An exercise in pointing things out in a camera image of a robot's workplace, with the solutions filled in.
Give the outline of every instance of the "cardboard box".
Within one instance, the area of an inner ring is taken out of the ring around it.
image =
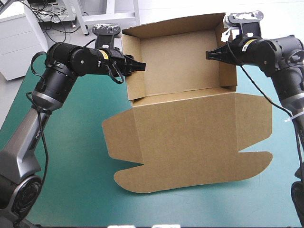
[[[271,135],[265,98],[235,93],[235,66],[206,60],[223,45],[224,13],[125,29],[123,51],[146,63],[127,78],[132,109],[103,122],[112,158],[142,166],[119,171],[124,189],[144,193],[238,181],[262,172],[269,152],[239,152]]]

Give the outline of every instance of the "white cabinet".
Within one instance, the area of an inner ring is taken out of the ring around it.
[[[47,48],[35,16],[22,3],[14,2],[0,15],[0,73],[6,80],[24,76],[34,54]]]

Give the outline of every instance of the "robotic arm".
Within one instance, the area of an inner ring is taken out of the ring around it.
[[[119,26],[96,25],[93,33],[97,35],[94,49],[56,43],[47,53],[37,53],[32,59],[31,69],[40,77],[34,91],[27,93],[33,105],[0,152],[0,228],[37,228],[25,220],[45,179],[35,175],[41,167],[34,150],[40,137],[46,149],[43,128],[52,111],[61,108],[77,78],[86,74],[109,75],[121,84],[125,76],[145,70],[145,63],[114,47],[114,39],[121,34]],[[47,55],[46,70],[40,76],[33,62],[43,54]]]
[[[304,148],[304,48],[294,35],[277,39],[263,39],[259,22],[263,18],[260,11],[250,13],[226,14],[224,25],[228,31],[239,30],[239,35],[226,45],[206,52],[206,59],[214,59],[238,66],[258,66],[267,77],[272,79],[283,110],[291,114],[296,137]],[[299,148],[300,169],[291,194],[293,202],[304,226],[304,180],[301,150]]]

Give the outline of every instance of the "yellow label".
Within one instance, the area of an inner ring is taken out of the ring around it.
[[[255,40],[257,40],[257,39],[251,39],[251,40],[247,41],[245,45],[249,45],[249,44],[251,44]]]
[[[251,44],[253,41],[255,41],[256,39],[251,39],[249,41],[246,42],[246,44],[243,46],[242,51],[247,51],[247,47],[249,46],[249,44]]]
[[[100,50],[100,52],[101,52],[101,54],[103,54],[103,56],[104,56],[104,59],[107,59],[107,60],[109,60],[109,56],[108,56],[108,54],[105,52],[105,51],[103,51],[103,50]]]

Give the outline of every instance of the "green table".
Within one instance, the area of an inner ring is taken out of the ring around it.
[[[43,70],[41,66],[43,58],[35,63],[40,71]],[[256,72],[261,80],[265,80],[258,70],[251,68],[250,72]],[[239,79],[239,84],[247,86],[245,92],[256,93],[244,78]],[[37,81],[38,77],[27,73],[0,131],[0,148],[30,109],[25,93],[32,91]],[[271,82],[264,86],[272,89]],[[276,101],[274,90],[271,92]],[[289,195],[294,180],[292,172],[298,164],[295,144],[294,152],[287,152],[290,146],[285,143],[278,146],[278,142],[294,143],[292,128],[284,127],[285,132],[290,132],[287,137],[282,131],[276,132],[270,139],[254,146],[254,149],[274,153],[270,167],[254,178],[136,194],[120,188],[113,175],[137,164],[109,157],[101,127],[104,119],[130,107],[125,84],[118,85],[107,76],[94,75],[76,81],[64,106],[52,114],[45,128],[50,153],[49,170],[44,189],[28,216],[31,222],[43,226],[299,226]],[[283,114],[274,110],[276,115],[284,119]],[[274,132],[280,130],[277,125],[279,123],[274,120]],[[36,155],[43,167],[42,142]]]

